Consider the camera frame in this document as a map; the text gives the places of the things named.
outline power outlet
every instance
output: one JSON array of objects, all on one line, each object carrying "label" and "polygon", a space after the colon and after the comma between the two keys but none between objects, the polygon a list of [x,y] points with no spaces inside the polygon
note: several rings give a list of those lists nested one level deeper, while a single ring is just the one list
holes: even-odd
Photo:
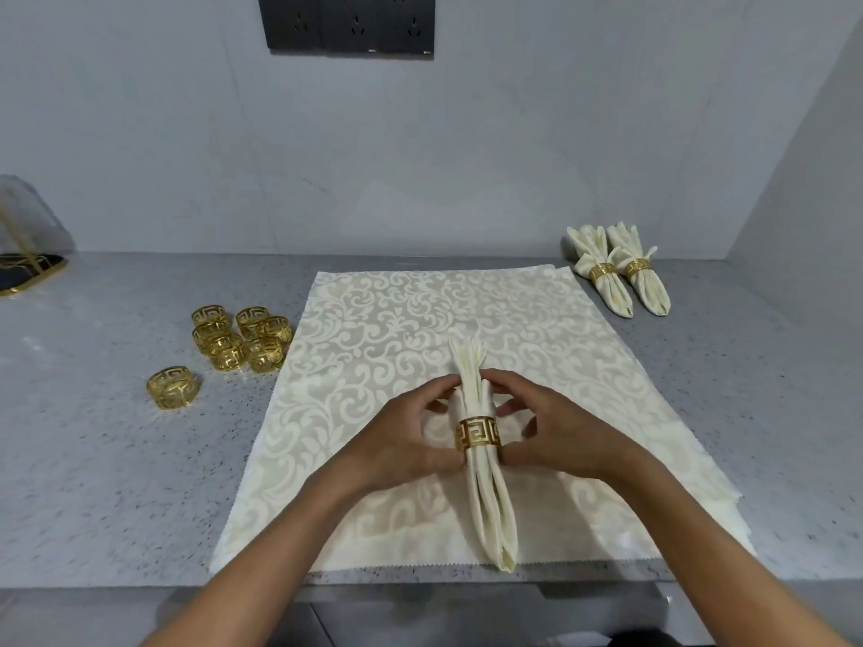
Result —
[{"label": "power outlet", "polygon": [[327,52],[376,53],[378,0],[318,0]]},{"label": "power outlet", "polygon": [[435,0],[380,0],[380,50],[384,53],[434,53]]},{"label": "power outlet", "polygon": [[318,0],[258,0],[267,47],[275,52],[322,52]]}]

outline gold napkin ring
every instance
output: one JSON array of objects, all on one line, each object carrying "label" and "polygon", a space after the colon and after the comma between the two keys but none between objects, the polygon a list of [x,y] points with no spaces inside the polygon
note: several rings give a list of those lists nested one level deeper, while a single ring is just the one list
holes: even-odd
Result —
[{"label": "gold napkin ring", "polygon": [[627,266],[623,268],[623,273],[627,275],[627,279],[632,280],[635,273],[642,270],[653,270],[653,266],[650,265],[650,261],[647,259],[632,259],[627,263]]},{"label": "gold napkin ring", "polygon": [[613,274],[617,272],[617,269],[610,263],[597,263],[595,266],[590,268],[590,272],[588,272],[588,277],[590,280],[596,284],[596,281],[599,277],[604,277],[607,274]]},{"label": "gold napkin ring", "polygon": [[493,417],[466,417],[456,427],[456,449],[462,452],[477,445],[501,446],[501,435]]}]

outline gray speckled countertop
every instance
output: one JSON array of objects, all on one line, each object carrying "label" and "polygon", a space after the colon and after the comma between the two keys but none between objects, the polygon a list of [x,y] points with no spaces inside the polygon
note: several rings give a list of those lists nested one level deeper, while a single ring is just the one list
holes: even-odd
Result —
[{"label": "gray speckled countertop", "polygon": [[[264,304],[296,324],[318,270],[526,266],[542,260],[78,254],[0,300],[0,586],[195,586],[228,517],[275,374],[221,374],[191,340],[203,304]],[[778,576],[863,577],[863,365],[785,322],[721,262],[662,261],[672,314],[607,312],[659,391],[743,492]],[[204,375],[158,412],[148,375]],[[368,568],[310,583],[668,580],[662,562]]]}]

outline wall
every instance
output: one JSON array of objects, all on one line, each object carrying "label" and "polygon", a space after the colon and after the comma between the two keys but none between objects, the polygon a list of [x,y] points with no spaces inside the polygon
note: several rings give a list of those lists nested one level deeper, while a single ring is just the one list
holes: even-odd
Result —
[{"label": "wall", "polygon": [[432,62],[256,0],[0,1],[0,165],[83,250],[722,258],[863,0],[437,0]]},{"label": "wall", "polygon": [[863,22],[730,254],[756,292],[805,323],[863,329]]}]

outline folded napkin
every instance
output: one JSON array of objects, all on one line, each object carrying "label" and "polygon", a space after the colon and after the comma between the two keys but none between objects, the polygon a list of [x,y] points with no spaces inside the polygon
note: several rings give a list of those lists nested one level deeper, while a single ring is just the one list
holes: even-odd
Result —
[{"label": "folded napkin", "polygon": [[566,233],[578,254],[578,262],[572,267],[585,279],[593,281],[605,304],[622,317],[632,317],[632,298],[627,287],[617,276],[617,269],[609,254],[609,243],[605,229],[586,224],[576,231],[567,227]]},{"label": "folded napkin", "polygon": [[[449,350],[456,361],[458,373],[462,375],[462,384],[449,400],[454,426],[458,427],[467,418],[476,418],[475,423],[468,424],[468,432],[479,436],[485,433],[488,438],[489,429],[494,426],[491,432],[500,444],[497,427],[493,424],[495,413],[491,386],[480,377],[479,371],[486,355],[486,346],[478,338],[466,341],[450,339]],[[503,479],[497,460],[497,445],[473,445],[465,451],[470,515],[476,533],[492,563],[504,572],[512,572],[519,551],[519,538],[507,482]]]},{"label": "folded napkin", "polygon": [[632,225],[627,229],[623,222],[609,227],[609,241],[614,247],[609,260],[629,279],[647,310],[654,315],[667,315],[672,301],[650,262],[656,248],[650,248],[645,254],[638,228]]}]

